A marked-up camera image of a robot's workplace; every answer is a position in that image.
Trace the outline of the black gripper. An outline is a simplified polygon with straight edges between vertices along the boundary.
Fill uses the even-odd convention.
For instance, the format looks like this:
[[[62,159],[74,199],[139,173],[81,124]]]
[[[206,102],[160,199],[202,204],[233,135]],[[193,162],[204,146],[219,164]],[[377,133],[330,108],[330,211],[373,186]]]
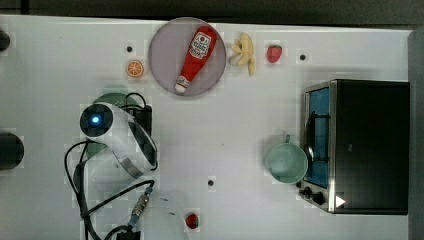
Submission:
[[[149,134],[152,135],[152,107],[133,107],[129,108],[130,114],[135,121]]]

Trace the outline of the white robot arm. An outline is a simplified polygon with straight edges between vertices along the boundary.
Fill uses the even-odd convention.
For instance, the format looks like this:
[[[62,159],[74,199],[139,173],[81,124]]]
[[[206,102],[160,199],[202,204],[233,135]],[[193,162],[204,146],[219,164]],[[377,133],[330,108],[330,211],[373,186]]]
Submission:
[[[154,190],[149,177],[158,167],[151,134],[128,112],[107,102],[85,108],[80,129],[88,145],[104,146],[78,163],[73,174],[89,240],[191,240],[181,212],[170,197]],[[99,235],[92,215],[137,188],[142,193],[127,219]]]

